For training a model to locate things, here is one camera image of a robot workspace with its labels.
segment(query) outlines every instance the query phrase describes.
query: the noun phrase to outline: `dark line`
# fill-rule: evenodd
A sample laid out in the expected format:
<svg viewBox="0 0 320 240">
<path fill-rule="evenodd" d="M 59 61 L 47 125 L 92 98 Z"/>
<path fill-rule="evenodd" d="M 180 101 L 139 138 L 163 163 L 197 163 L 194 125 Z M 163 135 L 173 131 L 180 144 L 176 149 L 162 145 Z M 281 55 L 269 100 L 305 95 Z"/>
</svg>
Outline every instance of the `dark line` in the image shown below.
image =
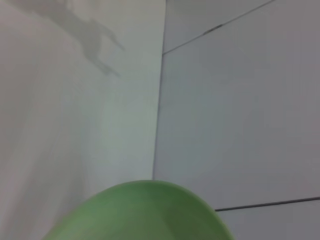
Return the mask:
<svg viewBox="0 0 320 240">
<path fill-rule="evenodd" d="M 319 201 L 319 200 L 320 200 L 320 196 L 317 196 L 317 197 L 302 198 L 302 199 L 289 200 L 289 201 L 276 201 L 276 202 L 261 203 L 261 204 L 254 204 L 254 205 L 219 208 L 219 209 L 216 209 L 215 211 L 224 212 L 224 211 L 239 210 L 239 209 L 253 209 L 253 208 L 261 208 L 261 207 L 269 207 L 269 206 L 277 206 L 277 205 L 285 205 L 285 204 L 296 204 L 296 203 Z"/>
<path fill-rule="evenodd" d="M 244 17 L 244 16 L 246 16 L 246 15 L 254 12 L 255 10 L 258 10 L 258 9 L 260 9 L 260 8 L 262 8 L 262 7 L 266 6 L 266 5 L 274 2 L 274 1 L 276 1 L 276 0 L 267 1 L 267 2 L 265 2 L 264 4 L 261 4 L 261 5 L 253 8 L 253 9 L 251 9 L 251 10 L 249 10 L 249 11 L 246 11 L 245 13 L 242 13 L 242 14 L 240 14 L 240 15 L 238 15 L 238 16 L 236 16 L 236 17 L 234 17 L 234 18 L 232 18 L 232 19 L 230 19 L 230 20 L 228 20 L 228 21 L 226 21 L 225 23 L 219 24 L 219 25 L 217 25 L 217 26 L 215 26 L 215 27 L 213 27 L 213 28 L 205 31 L 204 33 L 200 34 L 199 36 L 196 36 L 196 37 L 194 37 L 194 38 L 192 38 L 192 39 L 190 39 L 190 40 L 188 40 L 188 41 L 186 41 L 186 42 L 184 42 L 184 43 L 182 43 L 182 44 L 180 44 L 180 45 L 178 45 L 178 46 L 175 46 L 174 48 L 172 48 L 172 49 L 170 49 L 170 50 L 162 53 L 162 55 L 165 55 L 165 54 L 167 54 L 167 53 L 170 53 L 170 52 L 172 52 L 172 51 L 174 51 L 174 50 L 176 50 L 176 49 L 178 49 L 178 48 L 180 48 L 180 47 L 182 47 L 182 46 L 184 46 L 184 45 L 186 45 L 186 44 L 188 44 L 188 43 L 190 43 L 190 42 L 192 42 L 192 41 L 194 41 L 194 40 L 196 40 L 196 39 L 198 39 L 198 38 L 201 38 L 201 37 L 204 36 L 204 35 L 207 35 L 208 33 L 213 32 L 214 30 L 217 30 L 217 29 L 219 29 L 219 28 L 221 28 L 221 27 L 223 27 L 223 26 L 225 26 L 225 25 L 227 25 L 227 24 L 230 24 L 230 23 L 232 23 L 232 22 L 234 22 L 234 21 L 236 21 L 236 20 L 238 20 L 238 19 L 240 19 L 240 18 L 242 18 L 242 17 Z"/>
</svg>

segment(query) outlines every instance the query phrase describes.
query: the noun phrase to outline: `green plastic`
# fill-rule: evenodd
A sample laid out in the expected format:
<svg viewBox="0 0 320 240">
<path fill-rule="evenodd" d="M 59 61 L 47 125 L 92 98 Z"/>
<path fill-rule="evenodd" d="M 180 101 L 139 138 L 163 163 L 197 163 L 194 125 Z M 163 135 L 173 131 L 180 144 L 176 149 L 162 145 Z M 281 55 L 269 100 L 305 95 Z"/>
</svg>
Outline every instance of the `green plastic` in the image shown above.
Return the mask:
<svg viewBox="0 0 320 240">
<path fill-rule="evenodd" d="M 161 181 L 111 187 L 80 205 L 44 240 L 232 240 L 216 213 Z"/>
</svg>

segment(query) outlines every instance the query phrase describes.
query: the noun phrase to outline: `white surface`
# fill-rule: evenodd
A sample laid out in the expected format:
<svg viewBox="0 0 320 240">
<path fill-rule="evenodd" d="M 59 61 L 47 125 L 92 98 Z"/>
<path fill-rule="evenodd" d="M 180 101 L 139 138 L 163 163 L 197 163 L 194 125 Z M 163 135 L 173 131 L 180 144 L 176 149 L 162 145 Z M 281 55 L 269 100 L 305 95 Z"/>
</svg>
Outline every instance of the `white surface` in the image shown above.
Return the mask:
<svg viewBox="0 0 320 240">
<path fill-rule="evenodd" d="M 0 2 L 1 240 L 152 177 L 165 0 L 63 2 Z"/>
<path fill-rule="evenodd" d="M 167 0 L 164 52 L 268 0 Z"/>
<path fill-rule="evenodd" d="M 320 202 L 218 212 L 235 240 L 317 240 Z"/>
<path fill-rule="evenodd" d="M 164 56 L 155 178 L 214 208 L 316 197 L 318 0 L 278 0 Z"/>
</svg>

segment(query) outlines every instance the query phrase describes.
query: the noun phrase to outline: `green plastic bowl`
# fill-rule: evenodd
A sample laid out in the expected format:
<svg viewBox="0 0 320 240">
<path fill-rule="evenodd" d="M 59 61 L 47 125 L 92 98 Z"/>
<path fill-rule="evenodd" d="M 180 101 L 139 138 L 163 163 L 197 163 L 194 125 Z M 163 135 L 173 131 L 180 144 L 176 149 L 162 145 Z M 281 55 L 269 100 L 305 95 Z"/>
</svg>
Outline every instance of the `green plastic bowl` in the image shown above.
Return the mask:
<svg viewBox="0 0 320 240">
<path fill-rule="evenodd" d="M 44 240 L 232 240 L 192 192 L 162 181 L 111 187 L 84 202 Z"/>
</svg>

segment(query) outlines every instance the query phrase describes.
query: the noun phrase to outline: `white wall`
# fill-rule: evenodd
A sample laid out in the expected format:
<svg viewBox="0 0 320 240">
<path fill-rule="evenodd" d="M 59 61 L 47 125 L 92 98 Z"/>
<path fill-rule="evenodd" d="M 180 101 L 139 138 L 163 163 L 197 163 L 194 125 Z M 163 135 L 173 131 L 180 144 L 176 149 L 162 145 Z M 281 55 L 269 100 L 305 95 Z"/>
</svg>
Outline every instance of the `white wall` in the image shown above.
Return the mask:
<svg viewBox="0 0 320 240">
<path fill-rule="evenodd" d="M 0 2 L 0 239 L 151 179 L 164 0 Z"/>
<path fill-rule="evenodd" d="M 210 10 L 227 14 L 219 0 L 187 2 L 188 11 L 183 1 L 168 0 L 179 9 L 167 13 L 167 26 L 179 16 L 186 29 L 208 30 L 217 24 L 192 22 L 195 16 L 208 22 L 215 20 Z M 164 55 L 155 179 L 182 185 L 215 209 L 320 196 L 319 9 L 318 0 L 276 0 Z M 182 16 L 169 15 L 176 12 Z M 184 33 L 175 34 L 166 31 L 167 42 L 183 44 Z M 319 205 L 310 208 L 317 213 Z M 230 211 L 236 239 L 257 239 L 257 232 L 238 231 L 254 221 L 267 231 L 264 216 L 271 223 L 291 211 L 277 209 L 257 210 L 243 227 L 242 214 L 233 222 Z M 291 218 L 274 223 L 285 228 Z M 301 239 L 300 223 L 290 225 L 292 238 L 282 232 L 265 239 Z M 308 236 L 319 238 L 311 230 Z"/>
</svg>

